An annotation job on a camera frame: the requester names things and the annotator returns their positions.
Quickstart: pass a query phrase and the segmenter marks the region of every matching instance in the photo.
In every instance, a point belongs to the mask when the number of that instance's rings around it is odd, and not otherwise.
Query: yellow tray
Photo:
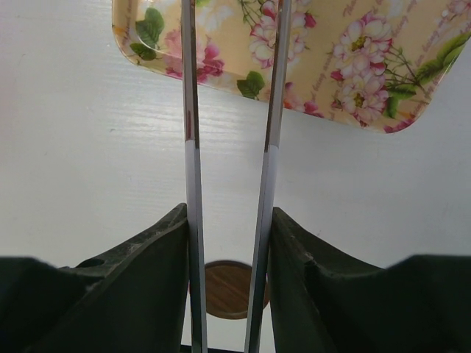
[[[180,2],[113,0],[133,63],[181,78]],[[414,123],[471,36],[471,0],[292,0],[284,105],[379,132]],[[196,0],[198,81],[269,100],[277,0]]]

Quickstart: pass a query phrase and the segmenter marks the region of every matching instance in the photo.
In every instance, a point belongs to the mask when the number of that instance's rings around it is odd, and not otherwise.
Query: white table
[[[0,0],[0,255],[76,265],[185,201],[181,82],[128,63],[110,16],[110,0]],[[276,205],[375,265],[471,254],[470,60],[396,135],[286,112]],[[206,260],[251,263],[266,105],[200,103]],[[245,321],[208,325],[210,346],[243,349]]]

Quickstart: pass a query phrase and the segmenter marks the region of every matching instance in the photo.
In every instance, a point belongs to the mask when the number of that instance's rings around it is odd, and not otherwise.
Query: green leaf
[[[149,7],[146,11],[146,21],[152,23],[157,28],[159,34],[162,33],[163,28],[165,27],[165,22],[163,21],[162,14],[159,10],[154,7]]]
[[[263,77],[257,71],[250,71],[249,74],[247,75],[247,81],[252,82],[253,85],[256,88],[258,88],[258,92],[260,92],[260,90],[265,87],[265,82],[263,81]]]
[[[443,68],[443,62],[441,61],[427,61],[419,67],[416,77],[421,84],[429,83],[443,72]]]
[[[135,29],[138,32],[139,38],[144,44],[151,48],[155,48],[163,28],[163,17],[159,11],[153,7],[147,9],[144,20],[135,23]]]
[[[130,47],[144,61],[152,61],[157,57],[155,51],[142,43],[131,43]]]
[[[206,4],[208,4],[210,2],[210,0],[196,0],[196,5],[197,6],[205,6]]]
[[[464,45],[463,46],[459,46],[458,48],[456,48],[455,50],[453,50],[451,53],[449,53],[447,55],[447,57],[445,58],[445,60],[443,60],[443,67],[446,69],[446,70],[449,70],[451,66],[453,66],[453,64],[455,63],[456,59],[458,59],[458,57],[460,56],[461,52],[463,51],[464,49]]]
[[[265,87],[262,75],[256,71],[250,71],[246,79],[237,81],[237,88],[246,98],[255,99],[258,94]]]
[[[409,99],[417,94],[415,86],[408,84],[391,86],[388,92],[390,96],[397,99]]]
[[[452,51],[459,48],[460,46],[464,46],[464,44],[466,44],[466,42],[470,39],[470,37],[471,37],[471,32],[463,33],[463,34],[449,40],[440,49],[439,53],[436,56],[436,59],[439,62],[444,63],[447,56],[450,55],[450,53]]]
[[[396,118],[397,107],[399,106],[399,99],[396,97],[389,97],[386,101],[386,109],[384,110],[383,115],[388,118]]]

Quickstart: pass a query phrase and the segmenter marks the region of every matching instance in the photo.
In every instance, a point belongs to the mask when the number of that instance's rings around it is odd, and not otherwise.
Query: metal rod
[[[191,353],[190,346],[180,346],[180,353]],[[242,353],[236,351],[227,351],[225,349],[208,348],[208,353]]]
[[[182,2],[183,101],[185,108],[186,198],[190,240],[191,351],[208,353],[206,327],[205,254],[199,153],[198,92],[196,83],[195,0]]]
[[[258,199],[257,228],[252,261],[249,312],[245,335],[245,353],[258,353],[265,295],[266,270],[269,253],[269,236],[272,226],[273,201],[275,198],[278,149],[280,147],[281,116],[285,91],[286,66],[291,29],[291,0],[280,0],[278,11],[275,61],[272,74],[268,121],[266,125],[265,149],[260,196]]]

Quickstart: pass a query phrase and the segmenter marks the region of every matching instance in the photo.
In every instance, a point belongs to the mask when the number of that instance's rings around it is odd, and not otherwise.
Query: wood grain
[[[247,318],[252,268],[236,261],[206,265],[206,310],[217,318]],[[269,303],[268,286],[264,307]]]

